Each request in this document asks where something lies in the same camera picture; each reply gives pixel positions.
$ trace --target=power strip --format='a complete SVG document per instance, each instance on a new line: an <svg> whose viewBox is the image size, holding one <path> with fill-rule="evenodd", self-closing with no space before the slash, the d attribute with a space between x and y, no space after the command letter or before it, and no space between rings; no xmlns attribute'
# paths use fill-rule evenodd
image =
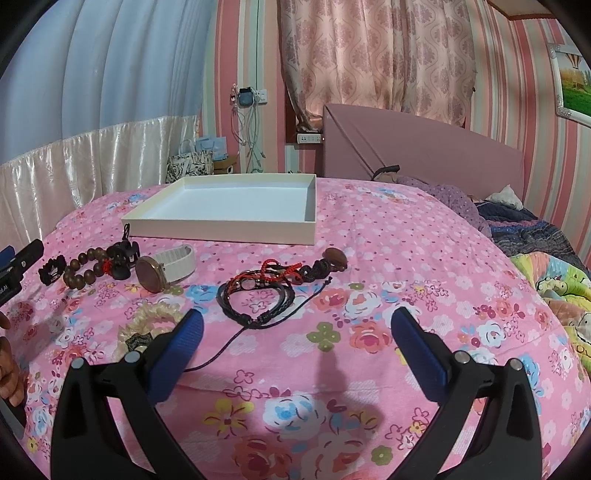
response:
<svg viewBox="0 0 591 480"><path fill-rule="evenodd" d="M299 144L322 143L322 134L297 134Z"/></svg>

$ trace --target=wall socket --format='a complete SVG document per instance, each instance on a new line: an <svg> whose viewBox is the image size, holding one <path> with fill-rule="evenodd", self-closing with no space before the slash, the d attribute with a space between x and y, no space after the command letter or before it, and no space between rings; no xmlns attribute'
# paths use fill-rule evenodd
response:
<svg viewBox="0 0 591 480"><path fill-rule="evenodd" d="M259 105L264 105L269 100L267 98L267 89L255 90L255 97L258 98Z"/></svg>
<svg viewBox="0 0 591 480"><path fill-rule="evenodd" d="M322 143L322 141L322 134L297 134L297 142L299 144Z"/></svg>

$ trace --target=blue gripper pad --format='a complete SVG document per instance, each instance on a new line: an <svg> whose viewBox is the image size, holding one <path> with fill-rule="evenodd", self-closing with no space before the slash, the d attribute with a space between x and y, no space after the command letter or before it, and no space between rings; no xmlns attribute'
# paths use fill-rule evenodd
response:
<svg viewBox="0 0 591 480"><path fill-rule="evenodd" d="M396 341L404 359L423 394L428 400L442 405L447 400L447 372L437 359L421 326L410 312L401 307L392 314L392 337Z"/></svg>
<svg viewBox="0 0 591 480"><path fill-rule="evenodd" d="M189 310L173 330L173 338L150 370L148 400L152 406L166 400L203 338L203 315Z"/></svg>
<svg viewBox="0 0 591 480"><path fill-rule="evenodd" d="M16 252L14 251L14 247L6 247L4 250L2 250L0 252L0 268L6 267L15 255Z"/></svg>

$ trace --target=white watch strap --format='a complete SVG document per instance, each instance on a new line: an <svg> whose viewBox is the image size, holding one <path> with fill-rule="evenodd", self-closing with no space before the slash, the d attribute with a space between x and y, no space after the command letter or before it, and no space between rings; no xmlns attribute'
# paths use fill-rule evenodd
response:
<svg viewBox="0 0 591 480"><path fill-rule="evenodd" d="M167 283L173 283L181 278L188 277L197 267L195 252L191 245L166 250L155 254L152 258L162 265L162 271Z"/></svg>

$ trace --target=floral bag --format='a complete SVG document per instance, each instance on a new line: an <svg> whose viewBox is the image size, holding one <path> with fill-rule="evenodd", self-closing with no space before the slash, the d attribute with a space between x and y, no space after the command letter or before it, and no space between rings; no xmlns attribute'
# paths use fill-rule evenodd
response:
<svg viewBox="0 0 591 480"><path fill-rule="evenodd" d="M183 145L189 142L190 151L182 153ZM198 177L201 175L213 175L213 150L195 150L195 144L191 140L183 140L178 148L178 155L168 159L166 165L166 183L174 183L183 177Z"/></svg>

